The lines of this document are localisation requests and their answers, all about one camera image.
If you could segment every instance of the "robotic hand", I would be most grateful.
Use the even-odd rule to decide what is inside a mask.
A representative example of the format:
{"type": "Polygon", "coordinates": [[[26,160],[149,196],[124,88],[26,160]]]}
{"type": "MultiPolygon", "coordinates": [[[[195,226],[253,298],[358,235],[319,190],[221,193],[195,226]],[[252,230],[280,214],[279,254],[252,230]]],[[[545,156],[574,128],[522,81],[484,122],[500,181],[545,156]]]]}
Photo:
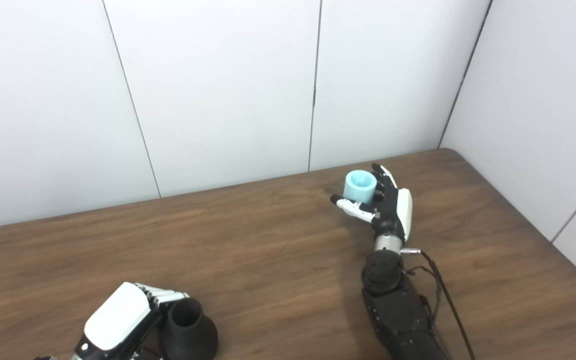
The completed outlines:
{"type": "MultiPolygon", "coordinates": [[[[86,321],[70,360],[160,360],[141,345],[185,292],[124,282],[86,321]]],[[[35,360],[57,360],[37,357],[35,360]]]]}
{"type": "Polygon", "coordinates": [[[373,163],[372,169],[378,191],[372,205],[338,194],[330,201],[375,230],[374,251],[361,271],[361,292],[375,334],[393,360],[448,360],[435,336],[435,315],[403,266],[402,254],[422,254],[403,247],[410,235],[412,196],[408,189],[397,187],[384,166],[373,163]]]}

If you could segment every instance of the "light blue cylinder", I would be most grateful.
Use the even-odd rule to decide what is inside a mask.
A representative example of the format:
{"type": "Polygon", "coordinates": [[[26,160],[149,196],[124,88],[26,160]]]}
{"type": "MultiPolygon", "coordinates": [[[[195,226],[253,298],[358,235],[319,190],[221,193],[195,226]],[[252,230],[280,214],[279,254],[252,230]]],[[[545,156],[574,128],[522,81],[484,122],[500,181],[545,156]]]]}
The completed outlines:
{"type": "Polygon", "coordinates": [[[365,170],[353,170],[345,176],[343,197],[364,204],[371,204],[377,187],[377,178],[365,170]]]}

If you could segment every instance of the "black wire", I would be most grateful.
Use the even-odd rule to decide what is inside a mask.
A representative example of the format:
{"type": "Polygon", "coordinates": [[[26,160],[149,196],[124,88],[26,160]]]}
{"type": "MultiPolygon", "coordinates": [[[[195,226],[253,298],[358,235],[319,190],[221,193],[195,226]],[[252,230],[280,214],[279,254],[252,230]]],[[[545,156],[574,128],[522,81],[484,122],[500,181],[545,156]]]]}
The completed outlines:
{"type": "Polygon", "coordinates": [[[416,269],[421,269],[425,272],[427,272],[428,274],[430,274],[430,276],[432,276],[432,278],[434,278],[434,283],[436,285],[436,290],[435,290],[435,296],[436,296],[436,300],[434,302],[434,311],[430,312],[430,326],[432,328],[435,328],[435,322],[437,321],[437,312],[439,311],[439,303],[441,303],[442,301],[442,288],[441,285],[439,284],[439,278],[435,275],[434,272],[430,271],[428,268],[426,268],[425,266],[415,266],[412,269],[409,269],[406,271],[407,274],[410,275],[415,275],[414,271],[416,269]]]}
{"type": "Polygon", "coordinates": [[[426,298],[425,296],[420,296],[420,297],[423,298],[422,299],[423,300],[423,307],[425,308],[426,313],[432,317],[433,316],[433,310],[430,308],[430,302],[428,301],[428,298],[426,298]]]}
{"type": "Polygon", "coordinates": [[[441,285],[441,289],[443,289],[443,293],[446,296],[446,301],[448,301],[448,305],[450,305],[450,309],[452,310],[452,314],[454,315],[454,319],[457,321],[457,325],[459,326],[459,331],[461,331],[461,336],[463,337],[463,342],[466,344],[466,348],[468,349],[468,353],[470,354],[471,360],[476,360],[475,353],[473,352],[473,347],[471,346],[470,340],[468,340],[468,335],[466,334],[466,329],[464,328],[464,324],[462,324],[462,319],[460,319],[459,314],[457,313],[457,308],[455,308],[455,304],[453,303],[453,299],[450,297],[448,293],[448,289],[446,288],[446,284],[444,284],[444,280],[442,278],[441,273],[439,272],[439,268],[437,268],[437,264],[427,255],[427,253],[421,251],[421,255],[428,261],[428,265],[430,265],[430,269],[434,272],[435,279],[441,285]]]}

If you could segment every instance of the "wooden table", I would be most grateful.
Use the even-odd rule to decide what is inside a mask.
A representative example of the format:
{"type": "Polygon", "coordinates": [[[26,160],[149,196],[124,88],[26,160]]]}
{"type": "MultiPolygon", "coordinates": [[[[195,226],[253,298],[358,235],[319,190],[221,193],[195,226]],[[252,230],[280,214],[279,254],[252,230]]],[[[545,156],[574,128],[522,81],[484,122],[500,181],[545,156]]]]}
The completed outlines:
{"type": "MultiPolygon", "coordinates": [[[[452,150],[380,162],[412,191],[408,245],[437,262],[478,358],[576,359],[576,268],[452,150]]],[[[201,301],[217,360],[387,359],[360,294],[373,231],[329,201],[352,169],[370,163],[0,227],[0,359],[67,360],[123,281],[201,301]]],[[[466,359],[445,301],[438,328],[466,359]]]]}

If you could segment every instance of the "robotic finger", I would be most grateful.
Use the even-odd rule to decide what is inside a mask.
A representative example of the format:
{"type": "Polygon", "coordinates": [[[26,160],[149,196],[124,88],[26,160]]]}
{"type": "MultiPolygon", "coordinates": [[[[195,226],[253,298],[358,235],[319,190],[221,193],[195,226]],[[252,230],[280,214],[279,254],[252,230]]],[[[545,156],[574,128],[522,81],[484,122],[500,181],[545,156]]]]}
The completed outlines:
{"type": "Polygon", "coordinates": [[[366,223],[372,223],[375,218],[375,212],[377,212],[377,209],[372,205],[350,200],[338,194],[330,196],[330,201],[346,214],[362,219],[366,223]]]}
{"type": "Polygon", "coordinates": [[[372,196],[372,203],[377,204],[382,202],[384,202],[384,194],[375,191],[374,195],[372,196]]]}
{"type": "Polygon", "coordinates": [[[374,176],[375,179],[377,179],[377,187],[375,188],[375,190],[382,193],[385,192],[386,187],[384,186],[384,176],[382,176],[382,173],[375,170],[370,171],[370,173],[372,174],[372,176],[374,176]]]}
{"type": "Polygon", "coordinates": [[[377,178],[377,180],[381,181],[382,183],[384,182],[384,180],[386,180],[386,182],[388,182],[388,180],[390,180],[390,183],[392,184],[393,187],[395,187],[395,189],[397,189],[397,182],[395,182],[395,178],[393,178],[393,174],[391,174],[390,171],[388,171],[388,169],[381,165],[381,164],[377,164],[377,162],[373,162],[372,163],[372,175],[375,175],[375,173],[379,174],[379,177],[377,177],[377,175],[375,175],[375,178],[377,178]]]}

